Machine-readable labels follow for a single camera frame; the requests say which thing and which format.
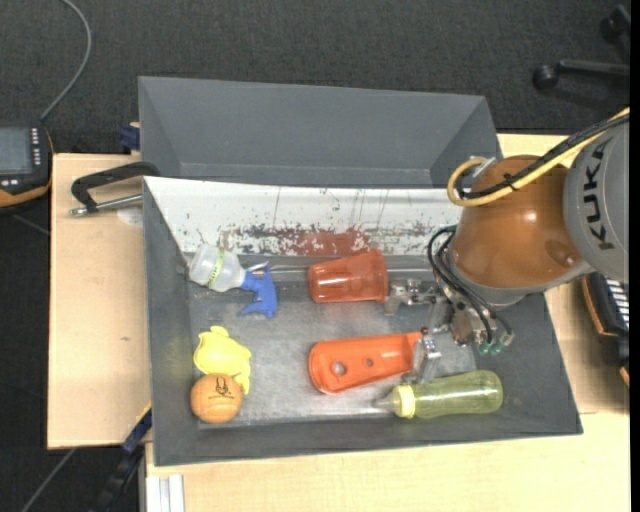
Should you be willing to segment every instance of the yellow cable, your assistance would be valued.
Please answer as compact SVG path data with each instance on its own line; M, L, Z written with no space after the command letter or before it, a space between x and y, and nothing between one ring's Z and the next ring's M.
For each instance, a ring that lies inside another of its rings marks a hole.
M618 112L615 116L613 116L611 119L609 119L609 121L613 121L614 119L617 119L618 117L622 117L622 116L628 114L629 112L630 112L630 108L627 107L624 110L621 110L620 112ZM579 152L585 146L589 145L595 139L600 137L600 135L602 135L602 132L597 133L597 134L593 135L592 137L589 137L588 139L586 139L586 140L582 141L581 143L575 145L574 147L568 149L564 153L561 153L558 156L556 156L555 158L552 158L551 160L549 160L548 162L546 162L543 165L541 165L538 169L536 169L532 173L528 174L527 176L524 176L524 177L520 178L517 181L514 181L511 184L511 186L505 186L504 188L501 188L500 190L497 190L495 192L487 194L486 196L476 197L476 198L473 198L473 199L462 199L462 198L458 197L455 194L455 184L456 184L456 181L458 180L458 177L463 172L465 172L467 169L469 169L470 167L473 167L475 165L481 164L481 163L483 163L485 161L484 158L472 158L472 159L466 161L465 163L463 163L462 165L460 165L455 171L453 171L453 174L451 175L451 177L449 178L449 182L447 183L447 196L449 196L449 200L452 203L454 203L454 204L456 204L458 206L471 206L471 207L473 207L473 206L481 206L483 204L491 203L491 202L495 201L496 199L499 199L501 197L509 195L511 192L514 191L514 189L520 189L520 188L528 185L532 181L538 179L540 176L542 176L543 174L548 172L550 169L554 168L560 162L562 162L563 160L566 160L570 156L572 156L575 153Z

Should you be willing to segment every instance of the wooden table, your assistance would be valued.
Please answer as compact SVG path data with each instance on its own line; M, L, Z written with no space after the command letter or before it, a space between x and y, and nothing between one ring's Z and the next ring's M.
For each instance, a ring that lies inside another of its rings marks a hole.
M501 135L505 156L562 137ZM142 229L74 218L79 176L135 156L54 159L49 448L121 443L150 401ZM139 192L138 183L98 199ZM546 293L584 434L378 452L155 467L184 476L187 510L630 510L629 392L600 357L579 288Z

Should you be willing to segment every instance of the office chair wheel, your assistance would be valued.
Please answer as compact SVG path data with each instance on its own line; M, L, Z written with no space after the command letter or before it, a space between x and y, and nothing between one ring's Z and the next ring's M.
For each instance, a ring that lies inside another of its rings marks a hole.
M600 34L607 43L615 43L622 33L622 28L613 18L604 18L600 22Z
M533 72L533 86L539 91L553 89L558 83L558 73L553 66L544 64Z

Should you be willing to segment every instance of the clear plastic bottle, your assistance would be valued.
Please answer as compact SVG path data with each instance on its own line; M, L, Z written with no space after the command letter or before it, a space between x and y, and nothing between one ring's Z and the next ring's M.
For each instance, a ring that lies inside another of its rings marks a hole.
M484 414L498 410L503 391L500 378L489 370L442 377L424 384L393 388L374 407L393 411L401 418L435 418L448 414Z
M236 254L206 244L198 248L189 266L189 279L217 292L240 288L245 275Z

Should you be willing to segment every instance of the orange plastic bottle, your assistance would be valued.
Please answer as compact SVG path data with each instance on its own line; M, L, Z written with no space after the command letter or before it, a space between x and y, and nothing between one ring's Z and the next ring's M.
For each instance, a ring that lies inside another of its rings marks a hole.
M321 341L309 354L311 381L331 394L410 372L421 338L421 332L410 332Z
M389 292L387 267L378 249L311 265L307 272L314 302L384 302Z

